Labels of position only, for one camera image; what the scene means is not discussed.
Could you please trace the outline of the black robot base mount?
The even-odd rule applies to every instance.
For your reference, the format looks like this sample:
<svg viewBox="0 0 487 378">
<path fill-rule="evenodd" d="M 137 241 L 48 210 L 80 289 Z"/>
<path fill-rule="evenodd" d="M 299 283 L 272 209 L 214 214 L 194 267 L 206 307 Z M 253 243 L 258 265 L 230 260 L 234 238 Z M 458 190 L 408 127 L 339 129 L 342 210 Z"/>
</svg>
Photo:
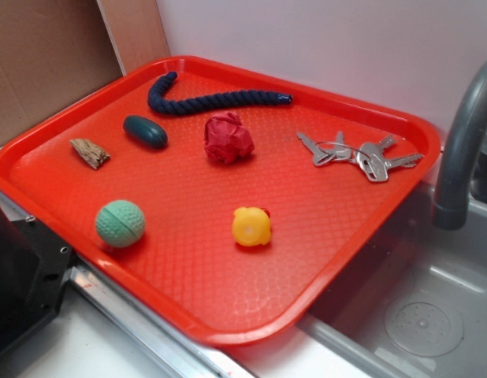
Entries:
<svg viewBox="0 0 487 378">
<path fill-rule="evenodd" d="M 59 314 L 72 262 L 72 246 L 42 221 L 0 207 L 0 358 Z"/>
</svg>

